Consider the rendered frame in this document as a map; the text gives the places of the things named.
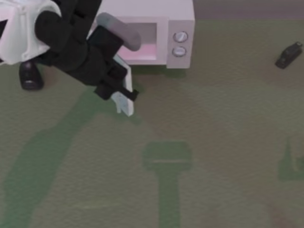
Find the robotic arm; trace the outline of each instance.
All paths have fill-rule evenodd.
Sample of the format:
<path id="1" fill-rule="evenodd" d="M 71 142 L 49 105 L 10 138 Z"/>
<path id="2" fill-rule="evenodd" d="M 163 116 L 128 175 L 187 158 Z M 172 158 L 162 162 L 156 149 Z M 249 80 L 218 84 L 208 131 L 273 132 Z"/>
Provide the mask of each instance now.
<path id="1" fill-rule="evenodd" d="M 119 92 L 134 101 L 138 92 L 125 86 L 128 67 L 115 56 L 122 45 L 137 51 L 141 38 L 107 13 L 96 17 L 101 1 L 0 0 L 2 64 L 21 62 L 20 78 L 26 76 L 28 82 L 40 77 L 36 63 L 55 66 L 96 86 L 95 93 L 104 100 Z M 35 89 L 32 86 L 23 88 Z"/>

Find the microwave knob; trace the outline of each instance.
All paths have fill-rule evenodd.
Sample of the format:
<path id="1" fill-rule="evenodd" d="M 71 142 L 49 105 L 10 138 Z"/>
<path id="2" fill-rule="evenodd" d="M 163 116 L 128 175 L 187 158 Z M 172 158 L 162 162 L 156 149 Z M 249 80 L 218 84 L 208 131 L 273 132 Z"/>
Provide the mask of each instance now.
<path id="1" fill-rule="evenodd" d="M 178 32 L 173 36 L 175 42 L 183 43 L 188 39 L 188 34 L 186 32 Z"/>
<path id="2" fill-rule="evenodd" d="M 173 49 L 172 53 L 175 57 L 183 57 L 186 55 L 187 50 L 184 47 L 176 47 Z"/>

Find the microwave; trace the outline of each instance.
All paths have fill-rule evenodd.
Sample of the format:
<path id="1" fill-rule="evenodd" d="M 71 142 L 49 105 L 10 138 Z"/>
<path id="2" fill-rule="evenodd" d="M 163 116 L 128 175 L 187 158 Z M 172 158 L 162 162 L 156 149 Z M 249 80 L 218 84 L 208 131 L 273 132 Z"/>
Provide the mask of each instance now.
<path id="1" fill-rule="evenodd" d="M 118 55 L 128 65 L 189 68 L 195 29 L 192 0 L 103 0 L 99 13 L 109 13 L 136 29 L 142 46 Z"/>

